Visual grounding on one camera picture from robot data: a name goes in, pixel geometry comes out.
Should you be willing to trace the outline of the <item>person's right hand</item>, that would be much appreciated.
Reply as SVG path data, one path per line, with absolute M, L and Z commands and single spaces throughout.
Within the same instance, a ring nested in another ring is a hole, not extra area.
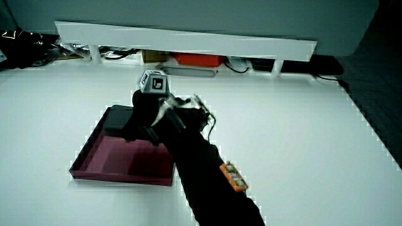
M 161 143 L 159 131 L 172 128 L 177 133 L 202 132 L 216 118 L 198 95 L 182 99 L 170 92 L 168 75 L 162 70 L 147 69 L 139 79 L 139 89 L 132 96 L 133 111 L 122 128 L 127 141 L 145 139 L 157 145 Z

